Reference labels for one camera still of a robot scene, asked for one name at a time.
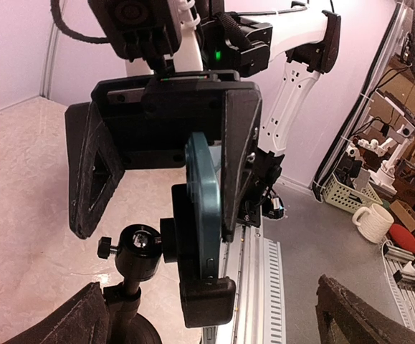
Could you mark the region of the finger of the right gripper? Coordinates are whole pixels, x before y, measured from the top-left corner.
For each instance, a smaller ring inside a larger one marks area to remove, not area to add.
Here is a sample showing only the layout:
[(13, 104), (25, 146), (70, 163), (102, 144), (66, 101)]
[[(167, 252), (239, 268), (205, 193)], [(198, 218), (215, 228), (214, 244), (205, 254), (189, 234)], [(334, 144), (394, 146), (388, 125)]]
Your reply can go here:
[(257, 87), (225, 93), (221, 134), (221, 237), (225, 242), (234, 241), (240, 201), (251, 174), (245, 166), (257, 142), (261, 109)]
[(70, 229), (87, 239), (96, 230), (124, 167), (95, 102), (69, 106), (65, 130)]

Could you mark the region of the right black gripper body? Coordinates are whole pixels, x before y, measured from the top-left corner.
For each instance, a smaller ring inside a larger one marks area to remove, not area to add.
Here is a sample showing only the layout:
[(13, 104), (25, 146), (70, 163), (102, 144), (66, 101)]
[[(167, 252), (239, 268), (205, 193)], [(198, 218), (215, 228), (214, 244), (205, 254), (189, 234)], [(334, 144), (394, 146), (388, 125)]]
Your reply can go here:
[(235, 71), (185, 72), (102, 81), (91, 97), (126, 170), (180, 168), (192, 133), (221, 143), (226, 91), (252, 87)]

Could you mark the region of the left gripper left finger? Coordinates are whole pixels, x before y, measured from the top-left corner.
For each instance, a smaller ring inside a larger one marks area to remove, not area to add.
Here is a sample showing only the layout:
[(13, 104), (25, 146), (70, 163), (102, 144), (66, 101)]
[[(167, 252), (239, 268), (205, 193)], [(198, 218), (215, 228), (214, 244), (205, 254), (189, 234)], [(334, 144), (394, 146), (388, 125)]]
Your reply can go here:
[(109, 312), (100, 284), (91, 282), (45, 319), (8, 343), (106, 343)]

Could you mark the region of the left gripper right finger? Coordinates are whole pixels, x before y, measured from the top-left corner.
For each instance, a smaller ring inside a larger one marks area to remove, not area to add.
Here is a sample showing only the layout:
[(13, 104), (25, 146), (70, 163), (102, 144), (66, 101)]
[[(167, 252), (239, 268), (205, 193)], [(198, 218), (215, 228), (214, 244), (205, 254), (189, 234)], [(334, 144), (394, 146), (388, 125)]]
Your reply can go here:
[(415, 332), (386, 317), (336, 279), (320, 276), (315, 311), (321, 343), (415, 343)]

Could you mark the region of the teal phone diagonal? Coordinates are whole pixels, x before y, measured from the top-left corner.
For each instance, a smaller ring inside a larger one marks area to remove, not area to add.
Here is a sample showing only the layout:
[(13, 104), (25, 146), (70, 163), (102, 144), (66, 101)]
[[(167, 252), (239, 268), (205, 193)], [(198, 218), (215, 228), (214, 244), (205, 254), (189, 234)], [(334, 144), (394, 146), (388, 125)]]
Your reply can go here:
[(200, 277), (216, 279), (219, 273), (221, 198), (219, 181), (203, 133), (191, 134), (185, 157), (187, 194), (194, 205)]

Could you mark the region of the black clamp phone stand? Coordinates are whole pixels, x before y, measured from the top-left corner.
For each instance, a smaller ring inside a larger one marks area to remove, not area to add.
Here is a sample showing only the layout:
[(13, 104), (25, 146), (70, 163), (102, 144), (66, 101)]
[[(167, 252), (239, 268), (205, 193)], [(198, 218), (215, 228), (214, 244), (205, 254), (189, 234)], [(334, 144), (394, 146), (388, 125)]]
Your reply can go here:
[(201, 273), (201, 240), (195, 220), (195, 203), (185, 184), (171, 188), (173, 217), (160, 220), (160, 229), (133, 224), (122, 230), (118, 245), (110, 237), (98, 242), (97, 255), (115, 257), (123, 281), (106, 287), (103, 297), (109, 311), (107, 343), (160, 343), (155, 327), (138, 313), (141, 282), (151, 279), (160, 261), (178, 265), (179, 289), (184, 323), (202, 328), (203, 343), (215, 343), (217, 328), (233, 316), (235, 281), (218, 276), (219, 254), (204, 261)]

